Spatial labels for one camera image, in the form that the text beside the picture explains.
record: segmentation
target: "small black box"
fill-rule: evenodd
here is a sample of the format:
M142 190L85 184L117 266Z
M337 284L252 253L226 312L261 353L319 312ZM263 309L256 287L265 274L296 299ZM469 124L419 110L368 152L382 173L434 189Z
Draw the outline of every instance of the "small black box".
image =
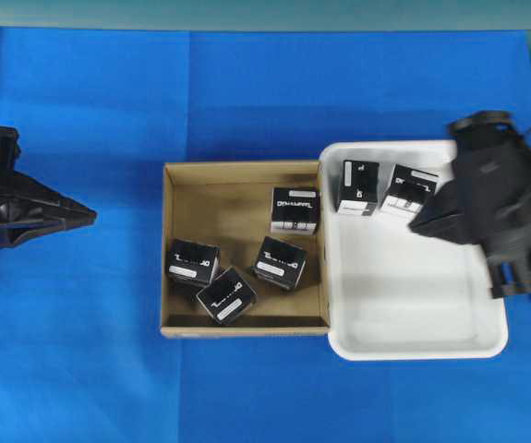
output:
M255 291L234 268L229 268L196 296L210 316L220 325L232 322L257 300Z
M166 257L166 272L173 280L207 286L220 267L220 248L175 239Z
M403 217L415 217L423 205L435 194L439 177L418 169L394 165L386 196L380 208Z
M306 251L298 246L265 237L253 270L257 277L292 291L306 266Z
M378 169L376 162L343 162L343 179L339 186L337 213L372 215L378 206Z
M275 187L272 193L272 233L313 234L320 216L315 187Z

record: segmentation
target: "white tray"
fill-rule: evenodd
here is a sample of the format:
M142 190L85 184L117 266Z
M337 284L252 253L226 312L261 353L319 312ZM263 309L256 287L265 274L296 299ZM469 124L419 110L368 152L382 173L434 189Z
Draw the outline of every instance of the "white tray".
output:
M410 233L408 219L378 209L371 217L335 209L343 160L380 162L381 201L395 162L438 174L441 186L454 156L447 140L335 143L321 153L329 342L343 358L484 358L505 347L505 307L490 297L478 246Z

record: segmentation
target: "open cardboard box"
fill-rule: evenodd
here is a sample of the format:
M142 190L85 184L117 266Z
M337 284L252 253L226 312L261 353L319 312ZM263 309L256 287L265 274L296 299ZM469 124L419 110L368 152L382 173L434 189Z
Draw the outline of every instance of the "open cardboard box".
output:
M250 271L270 234L274 186L318 186L319 162L167 163L163 196L163 300L167 337L320 335L329 330L324 223L315 235L275 235L308 252L294 292L258 280ZM257 292L257 303L221 327L195 297L197 288L167 278L164 257L173 238L222 249L222 267L234 266Z

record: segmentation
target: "blue table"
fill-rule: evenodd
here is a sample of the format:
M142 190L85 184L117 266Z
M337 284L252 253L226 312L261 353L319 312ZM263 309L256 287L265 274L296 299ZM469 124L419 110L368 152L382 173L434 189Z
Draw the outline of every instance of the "blue table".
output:
M531 441L531 296L489 360L158 330L163 162L444 138L480 109L531 126L525 33L0 29L18 168L99 211L0 254L0 442Z

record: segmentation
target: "blue surface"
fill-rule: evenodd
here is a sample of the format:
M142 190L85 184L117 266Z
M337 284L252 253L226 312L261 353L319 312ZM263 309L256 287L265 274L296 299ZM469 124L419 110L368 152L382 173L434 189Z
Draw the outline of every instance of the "blue surface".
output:
M18 168L99 211L0 254L0 442L531 441L531 297L490 360L349 363L325 337L168 341L161 165L316 158L443 138L480 109L531 126L522 32L0 29Z

